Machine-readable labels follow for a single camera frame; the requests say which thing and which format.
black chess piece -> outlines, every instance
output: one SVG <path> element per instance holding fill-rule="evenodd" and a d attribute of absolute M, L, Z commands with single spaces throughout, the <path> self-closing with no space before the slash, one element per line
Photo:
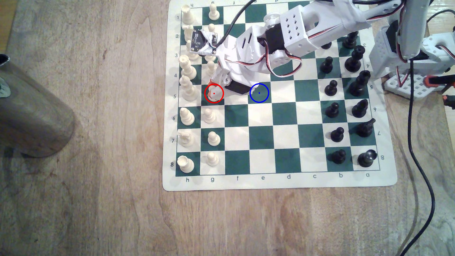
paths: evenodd
<path fill-rule="evenodd" d="M 333 61 L 333 58 L 328 56 L 325 58 L 324 62 L 321 63 L 321 66 L 319 66 L 319 70 L 323 73 L 329 74 L 333 69 Z"/>
<path fill-rule="evenodd" d="M 363 99 L 359 101 L 354 107 L 352 107 L 352 115 L 361 118 L 367 113 L 368 100 Z"/>
<path fill-rule="evenodd" d="M 332 103 L 330 106 L 328 106 L 325 109 L 325 115 L 330 117 L 330 118 L 337 117 L 338 116 L 338 108 L 339 108 L 338 103 L 336 103 L 336 102 Z"/>
<path fill-rule="evenodd" d="M 373 164 L 373 161 L 378 157 L 378 154 L 373 149 L 367 150 L 367 152 L 362 153 L 357 158 L 357 163 L 362 167 L 370 167 Z"/>
<path fill-rule="evenodd" d="M 342 164 L 346 160 L 346 151 L 340 149 L 331 153 L 330 160 L 336 164 Z"/>
<path fill-rule="evenodd" d="M 363 46 L 356 46 L 349 57 L 344 63 L 344 67 L 349 72 L 357 72 L 360 69 L 360 60 L 363 58 L 365 48 Z"/>
<path fill-rule="evenodd" d="M 376 122 L 376 119 L 372 118 L 368 122 L 361 123 L 356 126 L 355 133 L 360 137 L 368 137 L 373 132 L 373 123 Z"/>
<path fill-rule="evenodd" d="M 344 129 L 343 127 L 338 127 L 330 133 L 330 139 L 334 142 L 340 142 L 344 138 Z"/>
<path fill-rule="evenodd" d="M 359 34 L 358 31 L 354 31 L 349 33 L 347 37 L 343 40 L 343 47 L 347 49 L 354 49 L 354 46 L 357 42 L 357 35 Z"/>
<path fill-rule="evenodd" d="M 329 85 L 325 87 L 324 92 L 327 96 L 333 96 L 337 93 L 337 81 L 330 81 Z"/>
<path fill-rule="evenodd" d="M 321 48 L 324 49 L 324 50 L 327 50 L 327 49 L 329 49 L 331 46 L 332 46 L 332 42 L 329 42 L 329 43 L 327 43 L 327 44 L 321 46 Z"/>

wire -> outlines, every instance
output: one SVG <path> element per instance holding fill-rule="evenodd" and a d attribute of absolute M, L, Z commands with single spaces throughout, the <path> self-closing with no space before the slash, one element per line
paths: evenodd
<path fill-rule="evenodd" d="M 411 96 L 409 98 L 409 114 L 408 114 L 408 147 L 409 147 L 409 153 L 411 153 L 411 157 L 414 160 L 415 165 L 417 165 L 417 168 L 420 171 L 420 174 L 422 174 L 422 177 L 425 180 L 425 183 L 428 187 L 428 191 L 430 192 L 430 197 L 431 197 L 431 210 L 430 214 L 428 215 L 428 219 L 424 223 L 423 227 L 419 230 L 419 232 L 414 236 L 414 238 L 409 242 L 409 244 L 403 249 L 403 251 L 400 253 L 400 256 L 404 256 L 406 252 L 411 248 L 411 246 L 419 239 L 419 237 L 423 234 L 423 232 L 426 230 L 428 225 L 430 224 L 430 221 L 433 219 L 433 215 L 435 213 L 435 194 L 433 192 L 433 188 L 431 187 L 430 181 L 428 180 L 427 176 L 425 175 L 425 172 L 423 171 L 422 167 L 420 166 L 419 162 L 417 161 L 417 158 L 415 158 L 414 152 L 412 150 L 412 143 L 411 143 L 411 119 L 412 119 L 412 106 L 414 104 L 414 61 L 411 59 L 410 60 L 410 73 L 411 73 Z"/>
<path fill-rule="evenodd" d="M 441 13 L 445 13 L 445 12 L 451 12 L 453 15 L 455 15 L 455 10 L 451 10 L 451 9 L 446 9 L 446 10 L 442 10 L 442 11 L 438 11 L 437 13 L 433 14 L 430 18 L 427 19 L 427 23 L 433 19 L 434 17 L 436 17 L 437 15 L 441 14 Z"/>

white pawn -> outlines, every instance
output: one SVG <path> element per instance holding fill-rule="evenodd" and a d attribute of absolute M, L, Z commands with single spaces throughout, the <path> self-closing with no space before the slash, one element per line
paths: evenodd
<path fill-rule="evenodd" d="M 180 63 L 180 67 L 182 68 L 182 76 L 187 76 L 190 80 L 196 77 L 196 68 L 191 66 L 190 58 L 186 55 L 180 55 L 178 58 L 178 62 Z"/>
<path fill-rule="evenodd" d="M 191 48 L 191 40 L 188 40 L 187 41 L 188 58 L 192 61 L 195 61 L 197 58 L 199 58 L 199 55 L 197 55 L 196 53 L 191 53 L 190 48 Z"/>
<path fill-rule="evenodd" d="M 204 109 L 203 116 L 204 116 L 204 121 L 206 123 L 213 123 L 215 121 L 215 119 L 217 119 L 217 116 L 209 108 Z"/>
<path fill-rule="evenodd" d="M 177 158 L 177 164 L 178 166 L 180 166 L 180 170 L 186 174 L 190 173 L 194 169 L 193 160 L 189 159 L 184 155 L 181 155 Z"/>
<path fill-rule="evenodd" d="M 194 123 L 194 115 L 187 108 L 181 108 L 180 120 L 184 125 L 192 125 Z"/>
<path fill-rule="evenodd" d="M 209 152 L 207 154 L 207 164 L 210 166 L 215 166 L 219 163 L 220 158 L 214 152 Z"/>
<path fill-rule="evenodd" d="M 208 133 L 208 143 L 212 146 L 218 146 L 220 144 L 221 138 L 220 135 L 216 134 L 215 132 Z"/>
<path fill-rule="evenodd" d="M 198 92 L 196 90 L 196 87 L 191 82 L 190 78 L 187 76 L 182 76 L 180 78 L 179 82 L 183 89 L 182 97 L 186 101 L 195 100 L 198 96 Z"/>
<path fill-rule="evenodd" d="M 217 6 L 215 4 L 210 4 L 209 6 L 210 12 L 208 13 L 208 17 L 211 20 L 217 20 L 220 18 L 220 12 L 217 10 Z"/>
<path fill-rule="evenodd" d="M 194 16 L 191 13 L 191 8 L 189 5 L 182 6 L 182 13 L 183 13 L 183 17 L 182 17 L 183 23 L 185 23 L 187 25 L 193 24 Z"/>
<path fill-rule="evenodd" d="M 178 131 L 177 134 L 180 136 L 180 140 L 179 140 L 179 143 L 187 148 L 187 147 L 190 147 L 191 145 L 193 145 L 194 143 L 194 138 L 193 136 L 191 135 L 191 133 L 189 132 L 182 132 L 182 131 Z"/>

chess mat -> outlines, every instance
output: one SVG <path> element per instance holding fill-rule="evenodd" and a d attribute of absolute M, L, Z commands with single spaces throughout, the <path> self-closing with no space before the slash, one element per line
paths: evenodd
<path fill-rule="evenodd" d="M 391 143 L 384 95 L 380 81 L 370 81 L 360 97 L 347 90 L 361 70 L 371 70 L 368 55 L 373 47 L 372 29 L 359 31 L 357 44 L 366 49 L 358 72 L 344 68 L 350 57 L 350 49 L 342 46 L 343 38 L 332 42 L 329 49 L 318 49 L 302 56 L 303 66 L 293 76 L 279 78 L 262 74 L 261 83 L 253 93 L 254 102 L 248 94 L 237 95 L 225 89 L 225 97 L 218 103 L 208 102 L 204 97 L 210 76 L 207 61 L 199 57 L 192 61 L 197 75 L 192 83 L 199 91 L 195 101 L 182 98 L 179 78 L 182 69 L 178 57 L 187 54 L 184 31 L 181 29 L 181 6 L 188 4 L 195 17 L 194 29 L 208 29 L 215 24 L 220 35 L 228 29 L 234 16 L 248 1 L 217 1 L 220 12 L 218 20 L 208 17 L 210 1 L 183 2 L 172 0 L 168 14 L 167 73 L 165 95 L 165 127 L 163 141 L 163 187 L 166 190 L 204 189 L 265 189 L 304 187 L 351 187 L 387 186 L 396 183 L 397 174 Z M 263 25 L 267 13 L 283 13 L 310 1 L 257 0 L 242 13 L 233 26 L 231 35 L 238 37 L 253 24 Z M 359 6 L 366 10 L 367 5 Z M 333 58 L 333 70 L 329 74 L 319 71 L 325 57 Z M 277 67 L 277 74 L 291 72 L 298 65 L 291 61 Z M 337 93 L 329 97 L 324 88 L 336 80 Z M 362 99 L 368 99 L 369 108 L 362 118 L 352 115 L 352 107 Z M 339 115 L 328 118 L 324 112 L 331 103 L 339 104 Z M 184 125 L 179 116 L 185 107 L 194 114 L 193 124 Z M 216 121 L 205 123 L 201 113 L 209 108 Z M 362 138 L 355 127 L 371 118 L 376 119 L 372 135 Z M 333 142 L 330 132 L 343 127 L 344 139 Z M 194 144 L 183 147 L 177 131 L 187 131 L 194 137 Z M 208 133 L 216 132 L 221 142 L 211 146 Z M 328 154 L 344 149 L 347 157 L 342 164 L 328 160 Z M 364 168 L 357 163 L 359 154 L 368 149 L 378 153 L 373 165 Z M 211 167 L 207 154 L 215 152 L 219 164 Z M 194 170 L 184 173 L 177 165 L 177 158 L 187 156 L 194 162 Z"/>

wooden table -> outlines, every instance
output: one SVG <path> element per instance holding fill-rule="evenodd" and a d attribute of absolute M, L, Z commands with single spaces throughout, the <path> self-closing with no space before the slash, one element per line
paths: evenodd
<path fill-rule="evenodd" d="M 74 110 L 77 125 L 52 157 L 2 150 L 0 255 L 401 250 L 426 220 L 430 196 L 407 148 L 409 101 L 392 94 L 385 98 L 399 177 L 394 186 L 163 190 L 168 4 L 19 2 L 7 53 Z M 432 13 L 445 7 L 435 2 Z M 413 117 L 414 152 L 437 205 L 409 255 L 455 255 L 455 161 L 441 96 L 416 103 Z"/>

